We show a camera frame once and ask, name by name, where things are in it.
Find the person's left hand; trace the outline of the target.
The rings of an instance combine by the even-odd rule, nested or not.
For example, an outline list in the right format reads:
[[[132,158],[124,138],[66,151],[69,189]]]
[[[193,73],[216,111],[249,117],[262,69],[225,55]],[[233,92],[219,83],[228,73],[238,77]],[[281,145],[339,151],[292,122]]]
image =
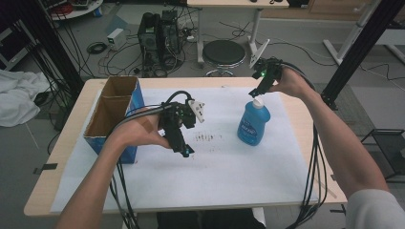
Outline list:
[[[105,146],[115,150],[142,145],[159,145],[170,149],[168,140],[159,133],[159,121],[157,114],[151,114],[125,122],[113,130]]]

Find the blue cardboard box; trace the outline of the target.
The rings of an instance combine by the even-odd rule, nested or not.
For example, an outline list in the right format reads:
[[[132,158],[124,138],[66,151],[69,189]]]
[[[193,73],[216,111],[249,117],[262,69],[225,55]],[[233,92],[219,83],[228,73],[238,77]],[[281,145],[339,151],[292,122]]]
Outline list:
[[[84,138],[99,154],[106,136],[125,117],[144,107],[139,80],[136,76],[110,76],[84,131]]]

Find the person's right hand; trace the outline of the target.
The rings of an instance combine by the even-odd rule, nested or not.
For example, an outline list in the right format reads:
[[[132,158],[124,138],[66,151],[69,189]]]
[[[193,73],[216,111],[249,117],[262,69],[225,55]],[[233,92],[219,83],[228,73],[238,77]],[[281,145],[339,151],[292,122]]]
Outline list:
[[[304,100],[309,95],[316,94],[316,91],[310,87],[304,77],[290,68],[282,69],[281,79],[268,92],[280,92],[301,100]]]

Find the white paper sheet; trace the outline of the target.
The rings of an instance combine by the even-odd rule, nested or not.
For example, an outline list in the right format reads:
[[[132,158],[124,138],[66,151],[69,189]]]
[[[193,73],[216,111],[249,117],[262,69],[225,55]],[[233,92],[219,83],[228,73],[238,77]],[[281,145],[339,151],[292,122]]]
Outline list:
[[[242,142],[237,128],[250,101],[246,88],[145,89],[143,99],[155,105],[168,97],[201,101],[204,122],[184,130],[193,149],[184,157],[161,146],[140,146],[134,163],[123,167],[118,196],[104,209],[115,212],[130,203],[137,212],[298,204],[303,199],[308,164],[287,113],[282,94],[263,95],[270,111],[262,141]]]

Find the black round stool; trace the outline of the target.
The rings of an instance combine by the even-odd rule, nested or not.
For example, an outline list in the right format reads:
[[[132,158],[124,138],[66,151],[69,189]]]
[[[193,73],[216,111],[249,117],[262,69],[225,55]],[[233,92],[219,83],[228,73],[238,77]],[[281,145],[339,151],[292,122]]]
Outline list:
[[[231,40],[215,40],[207,43],[202,49],[202,59],[205,64],[213,67],[206,76],[217,73],[219,76],[234,73],[231,69],[240,66],[245,60],[245,49],[242,45]]]

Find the small white box device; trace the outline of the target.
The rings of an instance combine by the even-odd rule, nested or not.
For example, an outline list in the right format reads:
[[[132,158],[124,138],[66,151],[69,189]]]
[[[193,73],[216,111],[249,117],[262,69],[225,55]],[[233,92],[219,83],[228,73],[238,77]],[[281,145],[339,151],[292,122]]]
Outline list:
[[[124,29],[117,28],[107,36],[109,46],[113,51],[118,51],[125,43]]]

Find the blue bottle with white cap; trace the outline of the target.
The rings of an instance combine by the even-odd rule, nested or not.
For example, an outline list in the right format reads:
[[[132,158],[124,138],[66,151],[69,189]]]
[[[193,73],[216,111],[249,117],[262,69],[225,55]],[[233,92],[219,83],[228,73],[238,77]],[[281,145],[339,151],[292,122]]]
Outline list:
[[[256,96],[245,104],[245,111],[240,120],[237,136],[250,145],[258,145],[265,133],[266,124],[270,121],[270,112],[263,99]]]

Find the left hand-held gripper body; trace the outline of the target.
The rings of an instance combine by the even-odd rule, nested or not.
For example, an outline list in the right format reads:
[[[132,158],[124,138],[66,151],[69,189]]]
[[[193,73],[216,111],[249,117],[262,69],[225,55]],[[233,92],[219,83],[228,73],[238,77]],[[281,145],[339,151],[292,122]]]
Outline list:
[[[160,126],[163,130],[194,128],[196,122],[204,122],[204,103],[194,99],[187,99],[184,104],[179,102],[165,103],[160,114]]]

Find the round white table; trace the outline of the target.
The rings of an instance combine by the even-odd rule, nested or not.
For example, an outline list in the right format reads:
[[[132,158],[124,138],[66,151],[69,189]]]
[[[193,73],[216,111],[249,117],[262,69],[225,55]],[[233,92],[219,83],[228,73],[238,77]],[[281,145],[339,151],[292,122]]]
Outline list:
[[[100,16],[103,0],[39,0],[52,20],[72,19],[96,12]]]

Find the person's white sleeve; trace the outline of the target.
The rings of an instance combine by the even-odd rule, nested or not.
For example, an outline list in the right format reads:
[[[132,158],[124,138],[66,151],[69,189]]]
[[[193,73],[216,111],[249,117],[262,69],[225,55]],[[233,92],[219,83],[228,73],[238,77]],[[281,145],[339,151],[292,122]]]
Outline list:
[[[405,210],[388,191],[360,190],[348,199],[346,229],[405,229]]]

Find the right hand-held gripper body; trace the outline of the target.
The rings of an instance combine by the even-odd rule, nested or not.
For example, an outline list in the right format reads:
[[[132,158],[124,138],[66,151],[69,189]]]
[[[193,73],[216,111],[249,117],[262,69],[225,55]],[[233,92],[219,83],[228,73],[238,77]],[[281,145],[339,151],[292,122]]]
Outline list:
[[[269,40],[260,46],[250,57],[249,68],[254,71],[252,77],[254,79],[262,79],[261,83],[264,85],[272,85],[276,79],[281,78],[282,73],[282,61],[270,57],[265,59],[262,57]]]

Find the person's dark-trousered legs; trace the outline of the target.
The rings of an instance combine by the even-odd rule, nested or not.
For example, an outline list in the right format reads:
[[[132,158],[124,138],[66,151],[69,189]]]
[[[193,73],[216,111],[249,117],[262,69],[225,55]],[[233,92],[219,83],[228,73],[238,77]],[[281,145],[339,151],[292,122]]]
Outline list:
[[[158,229],[266,229],[251,209],[158,212]]]

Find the grey floor mat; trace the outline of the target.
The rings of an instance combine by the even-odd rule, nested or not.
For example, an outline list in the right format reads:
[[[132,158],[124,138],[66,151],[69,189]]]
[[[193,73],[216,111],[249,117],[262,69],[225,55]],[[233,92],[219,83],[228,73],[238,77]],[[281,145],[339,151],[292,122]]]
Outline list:
[[[357,136],[365,136],[374,124],[355,96],[350,85],[345,85],[331,105],[335,113],[352,129]]]

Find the black metal post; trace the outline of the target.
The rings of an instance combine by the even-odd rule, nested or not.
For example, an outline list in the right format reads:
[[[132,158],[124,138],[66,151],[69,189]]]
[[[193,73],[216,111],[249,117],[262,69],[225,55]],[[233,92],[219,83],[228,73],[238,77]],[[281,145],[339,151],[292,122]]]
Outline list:
[[[402,10],[405,10],[405,0],[380,0],[343,62],[338,65],[330,82],[321,92],[322,99],[330,108],[374,45],[387,46],[405,64],[405,54],[395,48],[395,45],[405,46],[405,29],[389,28]]]
[[[43,46],[46,53],[61,73],[68,92],[78,97],[84,86],[78,71],[63,48],[52,19],[39,0],[0,0],[0,20],[11,25],[20,19],[34,39]]]

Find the white cloth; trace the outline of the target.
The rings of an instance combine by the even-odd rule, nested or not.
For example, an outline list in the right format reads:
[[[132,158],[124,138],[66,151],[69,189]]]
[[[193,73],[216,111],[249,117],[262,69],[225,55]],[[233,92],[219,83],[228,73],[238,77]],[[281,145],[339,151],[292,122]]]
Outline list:
[[[0,70],[0,127],[14,127],[33,119],[40,112],[34,100],[49,88],[43,73]]]

